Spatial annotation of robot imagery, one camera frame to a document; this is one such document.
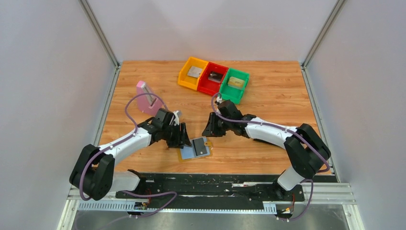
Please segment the yellow leather card holder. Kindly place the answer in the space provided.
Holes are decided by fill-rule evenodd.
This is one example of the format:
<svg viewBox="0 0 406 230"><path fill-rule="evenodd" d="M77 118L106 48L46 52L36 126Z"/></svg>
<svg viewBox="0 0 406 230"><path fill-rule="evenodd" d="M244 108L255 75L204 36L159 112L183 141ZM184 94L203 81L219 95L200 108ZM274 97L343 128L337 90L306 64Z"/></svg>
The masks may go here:
<svg viewBox="0 0 406 230"><path fill-rule="evenodd" d="M184 146L182 149L178 149L179 162L212 156L213 144L207 137L191 139L191 144L191 146Z"/></svg>

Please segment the black credit card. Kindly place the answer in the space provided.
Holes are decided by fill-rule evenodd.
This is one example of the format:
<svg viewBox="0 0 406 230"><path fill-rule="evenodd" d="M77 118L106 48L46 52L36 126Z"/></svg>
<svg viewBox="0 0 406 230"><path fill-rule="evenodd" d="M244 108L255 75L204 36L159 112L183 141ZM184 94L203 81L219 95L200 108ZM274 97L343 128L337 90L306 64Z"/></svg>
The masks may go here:
<svg viewBox="0 0 406 230"><path fill-rule="evenodd" d="M196 138L192 140L193 149L196 157L200 157L207 154L204 138Z"/></svg>

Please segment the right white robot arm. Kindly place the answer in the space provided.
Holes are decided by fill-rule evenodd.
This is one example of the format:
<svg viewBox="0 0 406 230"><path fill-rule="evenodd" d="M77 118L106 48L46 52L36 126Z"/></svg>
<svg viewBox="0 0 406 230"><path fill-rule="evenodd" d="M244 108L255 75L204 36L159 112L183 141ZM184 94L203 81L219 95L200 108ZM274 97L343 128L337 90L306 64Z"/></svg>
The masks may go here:
<svg viewBox="0 0 406 230"><path fill-rule="evenodd" d="M243 115L232 101L225 100L210 113L202 135L222 137L227 131L286 150L291 166L276 180L285 191L313 179L323 171L322 166L329 170L331 151L309 124L295 127L267 122L252 114Z"/></svg>

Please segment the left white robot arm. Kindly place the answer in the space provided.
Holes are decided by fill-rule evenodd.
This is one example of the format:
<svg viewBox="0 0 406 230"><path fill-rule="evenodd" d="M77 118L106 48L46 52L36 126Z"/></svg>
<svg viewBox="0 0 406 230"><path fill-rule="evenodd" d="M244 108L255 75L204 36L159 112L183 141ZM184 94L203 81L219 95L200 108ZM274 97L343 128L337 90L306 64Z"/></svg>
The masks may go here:
<svg viewBox="0 0 406 230"><path fill-rule="evenodd" d="M118 163L138 150L164 140L169 148L191 146L180 111L160 108L154 117L138 124L130 133L101 146L86 145L72 170L69 182L84 200L100 200L110 192L135 191L141 175L134 170L115 172Z"/></svg>

